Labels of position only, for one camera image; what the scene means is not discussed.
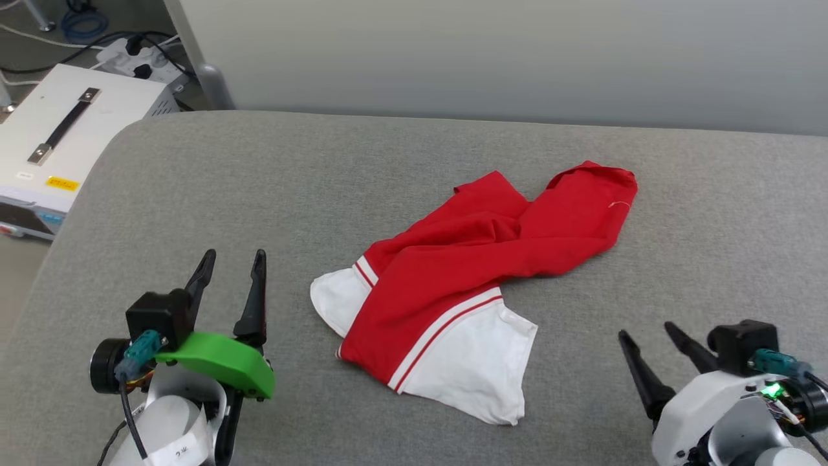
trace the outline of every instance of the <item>gray fabric surface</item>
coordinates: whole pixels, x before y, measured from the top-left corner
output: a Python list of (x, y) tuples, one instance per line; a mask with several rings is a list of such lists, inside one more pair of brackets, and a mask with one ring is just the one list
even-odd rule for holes
[[(676, 388), (696, 373), (662, 331), (668, 319), (698, 338), (774, 322), (783, 350), (828, 374), (827, 153), (825, 138), (429, 119), (215, 112), (134, 124), (80, 193), (2, 360), (4, 463), (93, 464), (121, 419), (118, 398), (89, 386), (96, 345), (126, 335), (126, 307), (183, 285), (208, 248), (219, 256), (197, 328), (230, 334), (263, 248), (277, 395), (244, 406), (234, 464), (653, 464), (619, 329)], [(334, 358), (313, 278), (455, 185), (498, 169), (533, 198), (585, 159), (632, 170), (640, 190), (610, 252), (503, 287), (540, 326), (520, 425), (395, 395)]]

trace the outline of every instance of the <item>yellow label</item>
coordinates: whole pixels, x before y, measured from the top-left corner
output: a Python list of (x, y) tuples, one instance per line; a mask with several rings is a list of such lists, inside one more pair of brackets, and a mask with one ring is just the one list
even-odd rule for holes
[(73, 182), (71, 180), (65, 180), (63, 178), (58, 177), (49, 177), (49, 179), (46, 180), (46, 185), (51, 187), (58, 187), (60, 189), (65, 189), (66, 191), (74, 191), (78, 189), (80, 183)]

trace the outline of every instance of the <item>black cable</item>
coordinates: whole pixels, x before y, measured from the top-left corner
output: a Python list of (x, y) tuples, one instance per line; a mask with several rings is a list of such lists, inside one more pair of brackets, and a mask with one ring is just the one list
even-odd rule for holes
[(112, 433), (112, 436), (109, 437), (109, 442), (103, 447), (103, 451), (101, 452), (101, 459), (98, 460), (98, 466), (104, 466), (104, 460), (106, 459), (106, 453), (109, 452), (109, 447), (115, 443), (115, 439), (118, 437), (118, 433), (127, 426), (127, 421), (122, 420), (121, 424), (118, 424), (118, 427), (115, 428), (115, 431)]
[(66, 6), (75, 13), (93, 12), (97, 10), (92, 6), (91, 0), (66, 0)]
[(166, 59), (167, 59), (170, 63), (172, 63), (172, 65), (173, 65), (175, 68), (178, 68), (178, 70), (179, 70), (180, 72), (184, 73), (185, 75), (188, 75), (190, 78), (195, 78), (195, 73), (193, 73), (192, 71), (188, 71), (188, 70), (187, 70), (184, 66), (181, 66), (181, 65), (179, 65), (178, 63), (176, 63), (176, 61), (172, 59), (172, 57), (170, 56), (170, 54), (166, 53), (166, 50), (164, 50), (164, 48), (163, 48), (163, 47), (159, 46), (157, 42), (155, 42), (155, 41), (153, 41), (152, 39), (150, 39), (149, 37), (147, 37), (146, 33), (142, 33), (142, 34), (141, 34), (141, 37), (142, 37), (145, 41), (149, 42), (149, 43), (150, 43), (150, 45), (152, 45), (152, 46), (154, 46), (156, 49), (158, 49), (158, 51), (160, 51), (160, 52), (161, 52), (161, 54), (164, 56), (164, 58), (166, 58)]
[(822, 458), (828, 459), (828, 451), (822, 448), (822, 445), (820, 445), (820, 443), (814, 438), (814, 436), (811, 435), (811, 432), (808, 432), (805, 429), (805, 426), (802, 425), (802, 423), (794, 425), (794, 427), (799, 430), (803, 437), (808, 439), (808, 441), (811, 442), (812, 445), (814, 445), (814, 448), (822, 455)]
[(178, 108), (184, 110), (185, 112), (193, 112), (193, 108), (190, 107), (188, 104), (181, 102), (180, 100), (176, 99), (176, 103), (178, 104)]
[(123, 36), (124, 34), (128, 34), (128, 35), (138, 34), (138, 35), (142, 35), (144, 38), (146, 38), (147, 35), (172, 37), (172, 36), (170, 36), (169, 34), (167, 34), (165, 32), (156, 32), (156, 31), (147, 31), (147, 32), (117, 31), (117, 32), (110, 32), (109, 34), (105, 34), (101, 37), (98, 37), (94, 41), (87, 44), (86, 47), (84, 47), (82, 49), (78, 49), (77, 52), (73, 53), (70, 56), (67, 56), (66, 58), (64, 58), (61, 61), (58, 61), (54, 65), (42, 66), (40, 68), (31, 68), (30, 70), (13, 70), (11, 68), (6, 68), (6, 67), (3, 67), (3, 66), (0, 66), (0, 71), (2, 71), (3, 73), (8, 73), (10, 75), (28, 75), (30, 73), (40, 73), (41, 71), (51, 70), (52, 68), (55, 67), (55, 65), (59, 65), (60, 63), (66, 63), (68, 61), (74, 60), (75, 58), (79, 57), (80, 54), (82, 54), (85, 51), (91, 49), (92, 46), (97, 46), (98, 44), (107, 41), (107, 39), (109, 39), (110, 37)]
[(141, 441), (141, 436), (138, 435), (138, 428), (135, 427), (135, 420), (132, 418), (132, 410), (129, 409), (129, 398), (127, 398), (127, 381), (118, 381), (121, 386), (121, 406), (123, 407), (123, 415), (129, 428), (129, 433), (132, 434), (132, 439), (135, 440), (135, 448), (138, 449), (138, 454), (141, 459), (147, 459), (147, 450), (144, 449), (144, 443)]
[(806, 372), (806, 373), (805, 373), (805, 378), (806, 378), (806, 379), (808, 379), (809, 381), (812, 381), (812, 382), (814, 382), (815, 384), (817, 384), (817, 385), (818, 385), (818, 386), (819, 386), (822, 390), (824, 390), (824, 391), (828, 392), (828, 383), (826, 383), (825, 381), (823, 381), (821, 378), (819, 378), (819, 377), (817, 377), (817, 376), (813, 375), (813, 374), (812, 374), (812, 373), (810, 373), (810, 372)]

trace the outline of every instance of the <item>cable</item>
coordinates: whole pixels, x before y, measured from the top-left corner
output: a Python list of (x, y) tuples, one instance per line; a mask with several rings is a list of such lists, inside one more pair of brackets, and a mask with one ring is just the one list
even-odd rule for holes
[(98, 466), (104, 466), (104, 460), (106, 459), (106, 453), (109, 451), (109, 447), (115, 443), (115, 439), (118, 438), (118, 433), (121, 432), (121, 429), (127, 426), (127, 421), (122, 420), (121, 424), (118, 424), (118, 427), (115, 428), (115, 431), (112, 433), (112, 436), (109, 437), (109, 441), (106, 445), (103, 446), (103, 451), (101, 452), (101, 459), (98, 460)]
[(152, 376), (155, 374), (155, 369), (147, 372), (141, 378), (135, 379), (134, 381), (127, 382), (127, 388), (134, 390), (135, 388), (145, 386), (147, 382), (152, 380)]
[(101, 12), (68, 11), (60, 20), (60, 29), (67, 41), (84, 44), (103, 34), (109, 28), (109, 18)]
[(828, 392), (828, 383), (823, 381), (821, 378), (815, 376), (812, 372), (806, 372), (805, 378), (817, 384), (822, 390)]
[(109, 40), (113, 37), (123, 36), (124, 34), (127, 34), (129, 36), (133, 36), (135, 34), (142, 34), (142, 35), (149, 34), (149, 35), (155, 35), (155, 36), (172, 37), (172, 35), (167, 34), (165, 32), (156, 32), (156, 31), (148, 31), (148, 32), (117, 31), (117, 32), (111, 32), (111, 33), (106, 34), (104, 36), (98, 37), (97, 39), (95, 39), (94, 41), (90, 42), (89, 44), (87, 44), (85, 46), (81, 46), (82, 48), (80, 50), (78, 50), (77, 52), (73, 53), (70, 56), (67, 56), (63, 60), (58, 61), (54, 65), (42, 66), (40, 68), (31, 68), (29, 70), (14, 70), (14, 69), (11, 69), (11, 68), (5, 68), (3, 66), (0, 66), (0, 71), (3, 71), (3, 72), (8, 73), (10, 75), (27, 75), (27, 74), (30, 74), (30, 73), (39, 73), (41, 71), (51, 70), (52, 68), (55, 67), (55, 65), (58, 65), (60, 63), (66, 63), (68, 61), (72, 61), (75, 58), (79, 57), (81, 54), (83, 54), (85, 51), (93, 48), (94, 46), (97, 46), (100, 43), (106, 42), (107, 40)]
[(6, 76), (0, 71), (0, 80), (5, 85), (39, 85), (40, 81), (10, 81), (6, 79)]
[[(53, 46), (69, 47), (69, 48), (73, 48), (73, 49), (85, 49), (86, 48), (86, 45), (83, 45), (83, 44), (67, 44), (65, 42), (50, 41), (49, 39), (44, 39), (43, 37), (35, 36), (34, 34), (28, 34), (28, 33), (25, 33), (25, 32), (18, 31), (17, 29), (15, 29), (13, 27), (6, 26), (5, 24), (0, 24), (0, 29), (11, 32), (11, 34), (17, 34), (18, 36), (23, 36), (23, 37), (27, 37), (29, 39), (34, 39), (36, 41), (45, 42), (46, 44), (51, 44)], [(104, 47), (101, 47), (101, 46), (91, 46), (90, 48), (97, 49), (97, 50), (103, 50), (104, 49)]]
[(150, 45), (152, 45), (152, 46), (154, 46), (156, 49), (158, 49), (158, 51), (160, 51), (160, 52), (161, 52), (161, 54), (164, 56), (164, 58), (166, 58), (166, 59), (167, 59), (170, 63), (172, 63), (172, 65), (173, 65), (173, 66), (175, 66), (176, 68), (178, 68), (178, 70), (179, 70), (179, 71), (181, 71), (181, 72), (182, 72), (182, 73), (184, 73), (185, 75), (188, 75), (190, 78), (195, 78), (195, 73), (193, 73), (193, 72), (191, 72), (191, 71), (188, 71), (188, 70), (187, 70), (187, 69), (185, 69), (183, 66), (179, 65), (178, 63), (176, 63), (176, 61), (172, 59), (172, 57), (170, 56), (170, 54), (166, 53), (166, 50), (164, 50), (164, 47), (160, 46), (157, 42), (155, 42), (155, 41), (153, 41), (152, 39), (150, 39), (149, 37), (147, 37), (147, 34), (146, 34), (146, 33), (141, 34), (141, 36), (142, 36), (142, 38), (143, 38), (145, 41), (149, 42), (149, 43), (150, 43)]
[(819, 441), (817, 441), (816, 438), (814, 438), (814, 436), (811, 434), (811, 432), (808, 432), (805, 429), (804, 425), (797, 424), (795, 427), (799, 430), (799, 432), (802, 434), (803, 437), (808, 439), (808, 441), (811, 442), (812, 445), (814, 445), (814, 448), (816, 449), (816, 451), (819, 452), (819, 454), (822, 455), (822, 458), (828, 459), (828, 451), (826, 451), (824, 448), (822, 448), (822, 445), (820, 445)]
[(793, 424), (793, 425), (799, 425), (800, 424), (799, 418), (796, 415), (794, 415), (793, 412), (791, 411), (791, 409), (788, 408), (787, 406), (785, 406), (784, 403), (782, 403), (779, 400), (775, 400), (773, 402), (773, 405), (776, 406), (785, 415), (785, 417), (787, 417), (787, 419), (789, 421), (791, 421), (791, 424)]
[(9, 3), (8, 5), (3, 5), (0, 7), (0, 12), (5, 12), (6, 10), (11, 10), (12, 8), (16, 7), (18, 3), (22, 2), (23, 0), (14, 0), (13, 2)]
[(129, 433), (132, 435), (132, 440), (135, 441), (135, 448), (138, 449), (138, 454), (141, 456), (141, 459), (147, 459), (147, 450), (144, 449), (144, 443), (141, 441), (141, 436), (138, 435), (138, 428), (135, 427), (135, 420), (132, 418), (132, 411), (129, 409), (127, 383), (123, 380), (119, 380), (118, 384), (120, 385), (121, 391), (121, 406), (123, 407), (123, 415), (125, 416), (125, 422), (129, 428)]
[(97, 10), (96, 7), (92, 6), (91, 0), (82, 0), (79, 3), (76, 0), (66, 0), (66, 6), (69, 7), (69, 11), (75, 13), (93, 12)]
[(192, 107), (190, 107), (188, 104), (185, 104), (184, 102), (181, 102), (181, 101), (180, 101), (180, 100), (178, 100), (178, 99), (176, 99), (176, 103), (178, 104), (178, 107), (179, 107), (181, 110), (185, 111), (185, 112), (194, 112), (194, 111), (195, 111), (195, 110), (193, 110), (193, 108), (192, 108)]
[(158, 46), (163, 47), (163, 46), (169, 45), (170, 42), (174, 42), (174, 41), (178, 41), (178, 40), (180, 40), (180, 38), (178, 37), (178, 34), (175, 34), (173, 37), (170, 37), (169, 39), (167, 39), (167, 40), (163, 41), (162, 43), (158, 44)]

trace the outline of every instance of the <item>white wall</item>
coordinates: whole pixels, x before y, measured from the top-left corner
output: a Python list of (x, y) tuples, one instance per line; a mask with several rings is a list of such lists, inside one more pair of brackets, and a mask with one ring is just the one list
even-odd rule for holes
[(828, 133), (826, 0), (167, 0), (241, 109)]

